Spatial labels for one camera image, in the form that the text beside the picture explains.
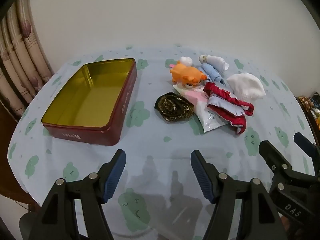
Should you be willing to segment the dark wooden furniture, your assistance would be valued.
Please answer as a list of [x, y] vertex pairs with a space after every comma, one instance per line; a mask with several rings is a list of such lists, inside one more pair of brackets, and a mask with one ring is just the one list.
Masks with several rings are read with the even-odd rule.
[[16, 146], [11, 143], [16, 126], [17, 120], [1, 102], [1, 195], [36, 207], [38, 204], [29, 193], [22, 189], [9, 164]]

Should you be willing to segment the cluttered side shelf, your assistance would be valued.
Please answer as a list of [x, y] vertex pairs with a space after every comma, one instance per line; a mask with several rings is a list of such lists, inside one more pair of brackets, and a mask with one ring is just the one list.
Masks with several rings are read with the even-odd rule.
[[319, 93], [315, 92], [310, 97], [299, 96], [298, 102], [311, 127], [316, 145], [319, 146]]

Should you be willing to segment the pink green wipes pack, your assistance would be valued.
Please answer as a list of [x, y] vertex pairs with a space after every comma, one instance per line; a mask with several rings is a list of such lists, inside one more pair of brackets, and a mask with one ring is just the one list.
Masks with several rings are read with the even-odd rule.
[[204, 133], [228, 124], [227, 121], [207, 107], [208, 96], [203, 91], [203, 85], [185, 88], [181, 84], [177, 84], [173, 85], [173, 88], [193, 104], [194, 113], [198, 117]]

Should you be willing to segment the blue towel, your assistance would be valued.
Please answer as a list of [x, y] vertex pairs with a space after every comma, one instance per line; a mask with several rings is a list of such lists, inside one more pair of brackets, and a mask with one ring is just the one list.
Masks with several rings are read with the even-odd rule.
[[204, 80], [205, 83], [217, 82], [219, 84], [226, 85], [223, 77], [212, 65], [208, 63], [202, 63], [200, 66], [198, 66], [198, 70], [203, 72], [203, 74], [206, 76], [206, 79]]

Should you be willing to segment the blue cloud print tablecloth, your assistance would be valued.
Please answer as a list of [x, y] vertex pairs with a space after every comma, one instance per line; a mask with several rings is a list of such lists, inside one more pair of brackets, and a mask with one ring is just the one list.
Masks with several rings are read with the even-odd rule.
[[[190, 165], [190, 154], [199, 150], [219, 171], [234, 179], [254, 177], [266, 188], [272, 172], [258, 153], [258, 144], [270, 141], [299, 172], [313, 174], [311, 159], [294, 143], [300, 132], [313, 139], [306, 117], [286, 83], [251, 60], [224, 55], [226, 76], [251, 73], [266, 95], [254, 103], [247, 128], [236, 135], [228, 125], [204, 133], [196, 118], [169, 124], [155, 111], [157, 98], [173, 90], [169, 65], [181, 56], [198, 63], [201, 54], [184, 46], [109, 50], [81, 55], [66, 62], [41, 89], [18, 123], [10, 167], [21, 187], [42, 204], [58, 178], [80, 180], [110, 161], [117, 149], [127, 162], [117, 189], [104, 205], [115, 239], [201, 239], [213, 206], [201, 192]], [[49, 135], [41, 118], [70, 77], [84, 64], [132, 57], [137, 61], [137, 80], [121, 133], [114, 146], [92, 145]]]

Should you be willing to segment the white shoe shine cloth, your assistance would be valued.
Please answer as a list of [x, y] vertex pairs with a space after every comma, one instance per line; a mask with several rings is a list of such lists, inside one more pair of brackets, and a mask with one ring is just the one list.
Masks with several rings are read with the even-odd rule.
[[200, 55], [199, 61], [201, 63], [207, 63], [213, 66], [219, 72], [226, 72], [229, 68], [229, 64], [222, 57], [213, 55]]

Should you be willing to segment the beige patterned curtain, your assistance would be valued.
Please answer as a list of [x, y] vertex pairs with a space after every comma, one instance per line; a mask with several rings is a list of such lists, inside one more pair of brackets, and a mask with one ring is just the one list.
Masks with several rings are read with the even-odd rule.
[[15, 0], [1, 18], [1, 101], [21, 117], [52, 75], [37, 39], [30, 0]]

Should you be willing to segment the red white satin sleep mask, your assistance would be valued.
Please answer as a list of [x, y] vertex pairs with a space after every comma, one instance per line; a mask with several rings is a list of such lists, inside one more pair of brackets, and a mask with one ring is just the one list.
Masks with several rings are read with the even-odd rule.
[[212, 82], [206, 83], [203, 91], [208, 96], [207, 107], [236, 128], [237, 134], [244, 133], [247, 127], [246, 116], [253, 115], [254, 106], [233, 97], [229, 91]]

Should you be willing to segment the white fluffy cloth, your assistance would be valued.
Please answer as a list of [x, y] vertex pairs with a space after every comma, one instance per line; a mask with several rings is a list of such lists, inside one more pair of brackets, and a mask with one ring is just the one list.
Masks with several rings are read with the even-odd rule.
[[266, 92], [261, 81], [249, 73], [234, 74], [227, 78], [234, 95], [246, 102], [262, 99]]

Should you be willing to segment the red gold toffee tin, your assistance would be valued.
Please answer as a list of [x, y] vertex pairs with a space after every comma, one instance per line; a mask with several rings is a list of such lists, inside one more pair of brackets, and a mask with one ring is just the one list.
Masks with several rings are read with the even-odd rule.
[[133, 58], [84, 64], [55, 96], [41, 122], [55, 138], [113, 146], [120, 140], [136, 78]]

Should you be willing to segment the orange plush toy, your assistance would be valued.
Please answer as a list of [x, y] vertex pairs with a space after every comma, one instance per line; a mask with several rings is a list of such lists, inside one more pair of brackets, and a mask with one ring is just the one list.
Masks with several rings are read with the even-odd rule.
[[202, 71], [195, 67], [185, 66], [182, 63], [171, 64], [169, 72], [173, 83], [181, 83], [184, 86], [193, 87], [207, 79], [207, 76]]

